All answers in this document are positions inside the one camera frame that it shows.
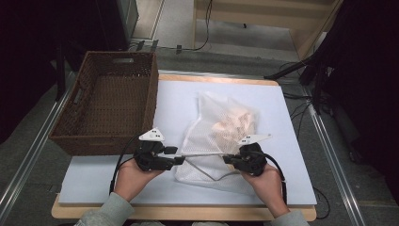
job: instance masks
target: mesh laundry bag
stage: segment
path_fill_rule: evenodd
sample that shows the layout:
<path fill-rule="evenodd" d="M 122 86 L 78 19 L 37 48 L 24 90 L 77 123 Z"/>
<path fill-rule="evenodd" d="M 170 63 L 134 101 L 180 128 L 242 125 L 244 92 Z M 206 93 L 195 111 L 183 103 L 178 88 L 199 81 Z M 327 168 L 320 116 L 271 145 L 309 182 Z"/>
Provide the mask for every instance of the mesh laundry bag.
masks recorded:
<path fill-rule="evenodd" d="M 239 153 L 237 141 L 255 133 L 253 109 L 211 92 L 199 95 L 199 118 L 184 138 L 181 155 Z M 187 157 L 176 169 L 176 179 L 194 186 L 254 194 L 238 170 L 224 163 L 221 155 Z"/>

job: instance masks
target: gray sweatshirt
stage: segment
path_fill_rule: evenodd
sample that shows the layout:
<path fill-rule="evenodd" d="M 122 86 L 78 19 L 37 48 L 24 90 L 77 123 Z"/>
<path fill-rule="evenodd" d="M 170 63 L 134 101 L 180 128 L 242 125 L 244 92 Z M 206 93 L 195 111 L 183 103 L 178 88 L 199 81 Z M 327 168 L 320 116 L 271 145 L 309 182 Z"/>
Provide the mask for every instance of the gray sweatshirt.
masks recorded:
<path fill-rule="evenodd" d="M 120 226 L 126 219 L 134 213 L 135 209 L 121 196 L 111 193 L 108 200 L 100 208 L 100 210 L 87 211 L 81 219 L 75 224 L 76 226 Z M 294 211 L 286 215 L 280 216 L 271 222 L 272 226 L 308 226 L 308 222 L 303 218 L 300 211 Z M 146 222 L 142 225 L 163 225 L 159 222 Z M 226 225 L 218 222 L 203 222 L 201 225 L 216 226 Z"/>

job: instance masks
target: wooden table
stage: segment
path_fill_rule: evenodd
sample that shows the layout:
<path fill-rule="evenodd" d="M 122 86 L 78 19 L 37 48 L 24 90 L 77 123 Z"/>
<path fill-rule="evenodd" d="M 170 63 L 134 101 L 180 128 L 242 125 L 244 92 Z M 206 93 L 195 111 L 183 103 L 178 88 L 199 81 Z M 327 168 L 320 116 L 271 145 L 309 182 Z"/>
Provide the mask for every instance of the wooden table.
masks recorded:
<path fill-rule="evenodd" d="M 328 31 L 343 0 L 214 0 L 213 21 L 257 24 L 290 29 L 300 59 L 311 53 Z M 193 45 L 197 19 L 205 19 L 209 0 L 194 1 Z"/>
<path fill-rule="evenodd" d="M 190 76 L 177 74 L 160 74 L 160 80 L 238 83 L 252 85 L 277 86 L 278 83 L 269 80 L 249 80 L 228 77 Z M 59 194 L 52 208 L 54 218 L 80 218 L 90 209 L 99 209 L 100 205 L 61 205 Z M 135 212 L 130 219 L 148 220 L 214 220 L 214 221 L 265 221 L 273 219 L 270 211 L 264 205 L 132 205 Z M 300 210 L 307 221 L 316 219 L 314 206 L 289 206 L 291 210 Z"/>

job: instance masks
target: basket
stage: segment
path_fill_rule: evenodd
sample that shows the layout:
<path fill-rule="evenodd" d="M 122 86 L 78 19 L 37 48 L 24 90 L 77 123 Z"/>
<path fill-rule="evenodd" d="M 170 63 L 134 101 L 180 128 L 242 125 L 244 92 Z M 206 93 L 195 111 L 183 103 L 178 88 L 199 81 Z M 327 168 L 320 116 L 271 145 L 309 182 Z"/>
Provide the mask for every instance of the basket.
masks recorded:
<path fill-rule="evenodd" d="M 120 154 L 152 129 L 158 77 L 154 53 L 87 52 L 49 138 L 70 155 Z"/>

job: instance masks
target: person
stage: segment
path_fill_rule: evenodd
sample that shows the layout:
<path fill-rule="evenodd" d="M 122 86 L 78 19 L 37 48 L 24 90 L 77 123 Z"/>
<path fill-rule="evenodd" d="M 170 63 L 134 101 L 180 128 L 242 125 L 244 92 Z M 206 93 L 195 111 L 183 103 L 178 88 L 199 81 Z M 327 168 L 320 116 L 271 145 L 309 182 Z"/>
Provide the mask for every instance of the person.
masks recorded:
<path fill-rule="evenodd" d="M 160 170 L 142 171 L 134 159 L 126 161 L 120 166 L 115 190 L 110 194 L 108 200 L 99 210 L 87 211 L 75 225 L 123 225 L 126 219 L 134 213 L 134 208 L 130 204 L 130 201 L 144 189 L 150 180 L 161 173 L 163 172 Z M 245 172 L 241 172 L 241 174 L 244 179 L 252 185 L 257 196 L 268 207 L 275 218 L 271 221 L 273 226 L 309 225 L 300 211 L 291 212 L 284 203 L 281 195 L 281 179 L 279 177 L 279 171 L 276 168 L 266 164 L 263 173 L 258 177 L 251 176 Z M 227 225 L 219 222 L 201 222 L 194 224 Z M 136 225 L 162 226 L 163 224 L 158 221 L 151 221 Z"/>

